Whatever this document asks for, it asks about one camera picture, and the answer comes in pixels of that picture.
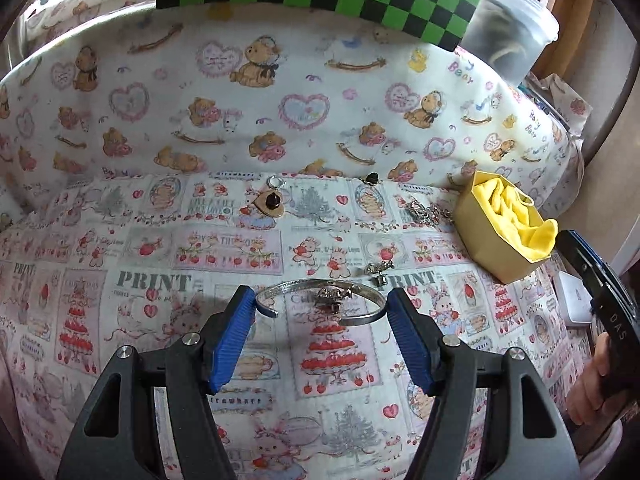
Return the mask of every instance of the blue rubber clamp pad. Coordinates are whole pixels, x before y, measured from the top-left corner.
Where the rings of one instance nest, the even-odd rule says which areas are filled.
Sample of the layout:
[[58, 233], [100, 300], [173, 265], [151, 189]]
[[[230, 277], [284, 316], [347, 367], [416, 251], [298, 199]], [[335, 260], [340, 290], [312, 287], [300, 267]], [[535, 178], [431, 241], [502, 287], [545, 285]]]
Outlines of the blue rubber clamp pad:
[[231, 380], [254, 317], [255, 293], [247, 288], [218, 345], [214, 348], [209, 377], [209, 386], [214, 395]]
[[581, 243], [582, 248], [587, 251], [600, 264], [601, 267], [604, 268], [604, 260], [596, 251], [593, 250], [593, 248], [586, 242], [586, 240], [582, 238], [576, 231], [570, 230], [569, 232], [574, 235], [576, 239]]
[[402, 353], [404, 364], [411, 375], [411, 380], [424, 392], [428, 392], [433, 383], [430, 372], [431, 354], [422, 342], [396, 290], [392, 290], [386, 297], [386, 308], [386, 316]]

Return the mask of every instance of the black charm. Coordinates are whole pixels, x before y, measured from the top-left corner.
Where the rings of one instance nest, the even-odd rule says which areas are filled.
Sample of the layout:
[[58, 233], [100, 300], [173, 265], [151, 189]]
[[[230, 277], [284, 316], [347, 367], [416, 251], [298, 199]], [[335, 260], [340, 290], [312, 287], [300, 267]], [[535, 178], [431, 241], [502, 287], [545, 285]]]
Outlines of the black charm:
[[378, 177], [377, 173], [369, 173], [364, 178], [364, 183], [369, 184], [370, 186], [375, 186], [379, 182], [380, 182], [380, 178]]
[[267, 199], [264, 201], [264, 205], [273, 210], [278, 208], [280, 202], [280, 197], [276, 193], [269, 193]]

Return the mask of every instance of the yellow tissue paper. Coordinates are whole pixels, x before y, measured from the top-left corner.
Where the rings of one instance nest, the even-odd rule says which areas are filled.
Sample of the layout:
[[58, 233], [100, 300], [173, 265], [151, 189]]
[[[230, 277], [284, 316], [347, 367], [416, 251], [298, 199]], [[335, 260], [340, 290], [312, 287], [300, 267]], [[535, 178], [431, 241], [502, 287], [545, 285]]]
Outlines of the yellow tissue paper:
[[533, 200], [515, 186], [505, 186], [500, 178], [477, 184], [473, 194], [495, 231], [531, 262], [548, 258], [556, 243], [558, 222], [545, 220], [532, 225], [529, 207]]
[[476, 171], [453, 213], [471, 258], [503, 283], [532, 273], [554, 247], [558, 224], [503, 176]]

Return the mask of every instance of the white plastic container lid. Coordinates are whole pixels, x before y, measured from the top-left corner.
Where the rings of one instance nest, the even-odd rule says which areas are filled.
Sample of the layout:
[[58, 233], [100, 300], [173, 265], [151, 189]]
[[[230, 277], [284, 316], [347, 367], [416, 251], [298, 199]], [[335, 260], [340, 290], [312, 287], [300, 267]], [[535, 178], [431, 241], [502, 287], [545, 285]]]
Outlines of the white plastic container lid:
[[553, 14], [537, 0], [496, 0], [507, 7], [513, 15], [533, 34], [539, 30], [546, 38], [543, 44], [551, 43], [558, 39], [560, 25]]

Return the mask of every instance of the bedsheet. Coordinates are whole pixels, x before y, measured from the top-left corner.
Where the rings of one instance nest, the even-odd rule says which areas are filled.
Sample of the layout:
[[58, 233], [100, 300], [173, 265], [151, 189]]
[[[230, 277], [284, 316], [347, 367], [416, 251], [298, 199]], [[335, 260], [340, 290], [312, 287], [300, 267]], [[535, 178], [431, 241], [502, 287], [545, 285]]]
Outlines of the bedsheet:
[[[549, 278], [559, 260], [497, 283], [452, 224], [419, 228], [408, 213], [413, 199], [451, 210], [457, 192], [411, 182], [281, 173], [286, 212], [272, 219], [253, 204], [270, 174], [85, 180], [0, 235], [0, 345], [45, 478], [119, 346], [164, 348], [223, 310], [238, 285], [370, 283], [371, 262], [393, 261], [382, 292], [401, 286], [444, 333], [485, 351], [523, 348], [562, 405], [589, 347], [559, 317]], [[279, 318], [256, 315], [231, 382], [209, 398], [238, 478], [402, 478], [433, 399], [412, 383], [386, 318], [340, 327], [312, 291], [274, 306]], [[165, 471], [181, 478], [164, 390], [155, 396]], [[479, 391], [462, 479], [478, 459], [485, 402]]]
[[323, 10], [128, 7], [0, 84], [0, 172], [34, 206], [78, 175], [376, 171], [459, 189], [476, 168], [540, 206], [576, 153], [471, 54]]

